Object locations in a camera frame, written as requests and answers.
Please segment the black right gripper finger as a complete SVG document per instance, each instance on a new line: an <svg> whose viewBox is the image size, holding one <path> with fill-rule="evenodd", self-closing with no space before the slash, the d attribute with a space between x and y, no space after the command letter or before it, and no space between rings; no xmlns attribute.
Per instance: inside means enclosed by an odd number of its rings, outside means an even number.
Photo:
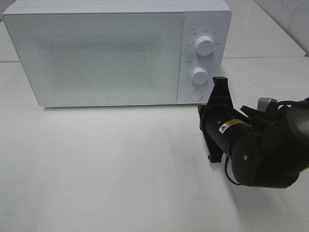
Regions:
<svg viewBox="0 0 309 232"><path fill-rule="evenodd" d="M213 77L213 90L207 102L207 107L215 105L224 105L233 109L233 103L228 88L228 79L226 77Z"/></svg>
<svg viewBox="0 0 309 232"><path fill-rule="evenodd" d="M211 163L219 163L222 161L224 151L221 148L222 134L217 132L214 137L211 137L207 132L203 132L206 145L209 150L208 159Z"/></svg>

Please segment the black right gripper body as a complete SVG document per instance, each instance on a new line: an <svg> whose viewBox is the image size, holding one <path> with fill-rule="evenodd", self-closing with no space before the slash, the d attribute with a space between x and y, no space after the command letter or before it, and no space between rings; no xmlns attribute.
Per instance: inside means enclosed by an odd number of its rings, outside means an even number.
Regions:
<svg viewBox="0 0 309 232"><path fill-rule="evenodd" d="M215 105L207 108L200 107L200 128L203 135L239 135L239 125L228 126L226 123L232 119L239 119L234 108Z"/></svg>

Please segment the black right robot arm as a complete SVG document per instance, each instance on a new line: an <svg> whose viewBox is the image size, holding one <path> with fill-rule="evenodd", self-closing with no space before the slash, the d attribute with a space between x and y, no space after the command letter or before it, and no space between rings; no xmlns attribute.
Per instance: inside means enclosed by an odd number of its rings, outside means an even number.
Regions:
<svg viewBox="0 0 309 232"><path fill-rule="evenodd" d="M212 163L231 167L235 185L283 189L309 167L309 101L260 98L257 109L233 107L228 79L215 77L200 129Z"/></svg>

